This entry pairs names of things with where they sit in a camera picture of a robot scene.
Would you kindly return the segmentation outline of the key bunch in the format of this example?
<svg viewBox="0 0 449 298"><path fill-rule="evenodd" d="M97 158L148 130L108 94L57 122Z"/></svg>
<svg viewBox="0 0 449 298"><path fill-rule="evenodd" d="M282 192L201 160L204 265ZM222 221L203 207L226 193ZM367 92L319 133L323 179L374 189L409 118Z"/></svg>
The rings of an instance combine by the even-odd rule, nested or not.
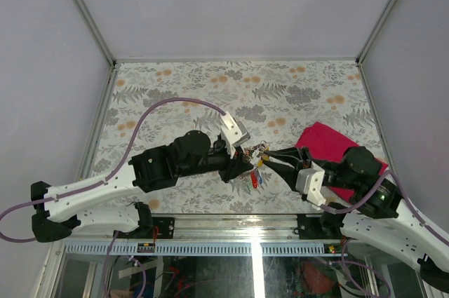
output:
<svg viewBox="0 0 449 298"><path fill-rule="evenodd" d="M253 169L249 172L249 191L261 190L269 179L263 171L264 162L269 160L268 155L266 155L268 150L269 144L265 140L243 149L243 157L253 166Z"/></svg>

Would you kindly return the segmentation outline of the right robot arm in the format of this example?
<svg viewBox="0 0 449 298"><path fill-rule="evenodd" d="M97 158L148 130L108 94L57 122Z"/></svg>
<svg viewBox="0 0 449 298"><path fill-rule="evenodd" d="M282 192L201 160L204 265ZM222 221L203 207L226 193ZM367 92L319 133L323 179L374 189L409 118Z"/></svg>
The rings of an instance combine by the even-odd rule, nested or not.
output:
<svg viewBox="0 0 449 298"><path fill-rule="evenodd" d="M448 291L448 233L421 214L396 176L365 147L339 162L311 157L306 147L266 151L264 165L302 200L322 210L321 233L360 240L407 264L421 279Z"/></svg>

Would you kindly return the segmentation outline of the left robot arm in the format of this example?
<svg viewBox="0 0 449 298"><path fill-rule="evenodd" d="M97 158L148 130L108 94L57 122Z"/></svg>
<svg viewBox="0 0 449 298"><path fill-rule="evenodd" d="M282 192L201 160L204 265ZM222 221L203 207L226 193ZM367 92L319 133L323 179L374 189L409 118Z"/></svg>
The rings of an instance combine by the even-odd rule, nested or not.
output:
<svg viewBox="0 0 449 298"><path fill-rule="evenodd" d="M101 203L127 196L140 196L174 187L181 177L218 172L228 183L253 166L241 145L248 133L233 145L223 134L212 142L207 134L191 130L169 145L154 147L130 158L113 175L103 173L63 186L45 182L31 185L32 232L40 243L59 241L71 235L107 235L146 239L156 235L149 206L135 202L113 209Z"/></svg>

